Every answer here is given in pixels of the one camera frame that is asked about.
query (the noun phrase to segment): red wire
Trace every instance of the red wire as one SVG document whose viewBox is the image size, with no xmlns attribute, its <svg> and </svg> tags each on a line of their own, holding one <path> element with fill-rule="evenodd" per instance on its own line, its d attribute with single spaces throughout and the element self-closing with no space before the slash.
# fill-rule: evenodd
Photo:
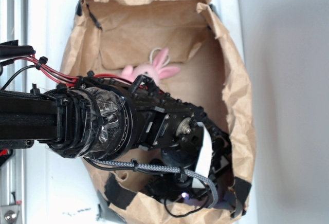
<svg viewBox="0 0 329 224">
<path fill-rule="evenodd" d="M 0 156 L 5 156 L 8 153 L 7 149 L 1 150 L 0 151 Z"/>
<path fill-rule="evenodd" d="M 16 60 L 25 60 L 25 61 L 29 61 L 29 62 L 32 62 L 35 66 L 38 64 L 38 59 L 35 58 L 34 54 L 31 55 L 31 56 L 28 56 L 28 57 L 17 57 L 17 58 L 14 58 L 13 59 L 14 61 Z M 63 73 L 60 73 L 54 69 L 52 69 L 51 67 L 47 66 L 46 64 L 43 64 L 41 65 L 41 68 L 40 68 L 41 72 L 46 75 L 48 78 L 50 78 L 51 80 L 55 81 L 56 83 L 63 83 L 61 82 L 60 80 L 62 81 L 65 81 L 66 85 L 67 86 L 70 86 L 70 87 L 74 87 L 75 85 L 75 82 L 79 79 L 79 77 L 72 77 L 72 76 L 69 76 L 69 75 L 65 75 Z M 94 75 L 95 78 L 116 78 L 118 80 L 122 80 L 126 83 L 129 83 L 131 84 L 130 81 L 120 77 L 120 76 L 117 76 L 117 75 L 114 75 L 114 74 L 110 74 L 110 73 L 101 73 L 101 74 L 97 74 L 97 75 Z"/>
</svg>

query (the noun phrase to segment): bunny ear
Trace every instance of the bunny ear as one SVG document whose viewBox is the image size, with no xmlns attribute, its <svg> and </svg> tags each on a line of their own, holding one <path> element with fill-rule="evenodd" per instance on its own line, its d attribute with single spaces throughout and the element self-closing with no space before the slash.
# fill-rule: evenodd
<svg viewBox="0 0 329 224">
<path fill-rule="evenodd" d="M 163 66 L 163 63 L 165 62 L 168 56 L 168 51 L 168 48 L 163 48 L 154 58 L 152 65 L 156 70 L 160 70 L 160 68 Z"/>
<path fill-rule="evenodd" d="M 180 68 L 177 66 L 166 66 L 159 71 L 160 79 L 169 78 L 171 76 L 176 75 L 180 72 Z"/>
<path fill-rule="evenodd" d="M 131 74 L 133 74 L 133 71 L 134 71 L 133 66 L 127 65 L 122 70 L 121 76 L 130 76 Z"/>
</svg>

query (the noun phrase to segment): stuffed toy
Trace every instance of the stuffed toy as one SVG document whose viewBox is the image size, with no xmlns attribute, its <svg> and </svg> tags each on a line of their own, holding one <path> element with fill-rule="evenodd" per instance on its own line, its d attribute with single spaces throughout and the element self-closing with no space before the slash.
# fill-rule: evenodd
<svg viewBox="0 0 329 224">
<path fill-rule="evenodd" d="M 153 53 L 156 50 L 160 50 L 160 52 L 153 59 Z M 131 65 L 127 65 L 122 70 L 120 76 L 124 79 L 127 79 L 130 82 L 133 82 L 137 78 L 137 76 L 143 74 L 153 78 L 156 85 L 158 85 L 160 79 L 169 78 L 179 73 L 180 71 L 179 67 L 166 66 L 170 62 L 170 57 L 168 55 L 168 52 L 169 52 L 168 48 L 163 48 L 163 49 L 155 48 L 150 53 L 150 64 L 142 64 L 136 66 L 135 68 Z"/>
</svg>

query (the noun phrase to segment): paper bag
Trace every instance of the paper bag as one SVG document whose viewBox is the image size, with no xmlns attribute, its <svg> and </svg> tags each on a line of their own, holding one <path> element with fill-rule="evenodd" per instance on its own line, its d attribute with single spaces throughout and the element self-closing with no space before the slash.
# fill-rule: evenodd
<svg viewBox="0 0 329 224">
<path fill-rule="evenodd" d="M 230 135 L 231 170 L 218 179 L 220 201 L 184 218 L 140 192 L 149 175 L 110 174 L 86 165 L 95 188 L 128 223 L 232 223 L 247 210 L 255 160 L 251 85 L 228 30 L 211 0 L 80 0 L 61 71 L 70 75 L 119 73 L 125 65 L 148 62 L 153 48 L 168 47 L 181 72 L 161 80 L 174 98 L 202 106 Z M 159 152 L 129 151 L 120 161 L 149 163 Z M 195 206 L 169 204 L 179 215 Z"/>
</svg>

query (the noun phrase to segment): braided cable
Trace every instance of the braided cable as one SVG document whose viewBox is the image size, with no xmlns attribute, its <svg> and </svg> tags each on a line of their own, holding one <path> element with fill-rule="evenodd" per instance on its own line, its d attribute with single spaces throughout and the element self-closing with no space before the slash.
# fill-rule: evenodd
<svg viewBox="0 0 329 224">
<path fill-rule="evenodd" d="M 173 166 L 161 166 L 161 165 L 151 165 L 151 164 L 135 164 L 132 162 L 124 162 L 124 161 L 101 161 L 101 160 L 92 160 L 95 163 L 107 165 L 107 166 L 117 166 L 117 167 L 131 167 L 132 169 L 137 167 L 137 169 L 143 170 L 150 170 L 150 171 L 157 171 L 157 172 L 166 172 L 166 173 L 180 173 L 181 169 L 179 167 Z M 196 178 L 206 185 L 209 186 L 211 195 L 212 195 L 212 202 L 209 204 L 208 208 L 212 208 L 218 202 L 218 195 L 215 184 L 212 182 L 211 179 L 206 178 L 194 171 L 185 170 L 185 174 L 189 177 Z"/>
</svg>

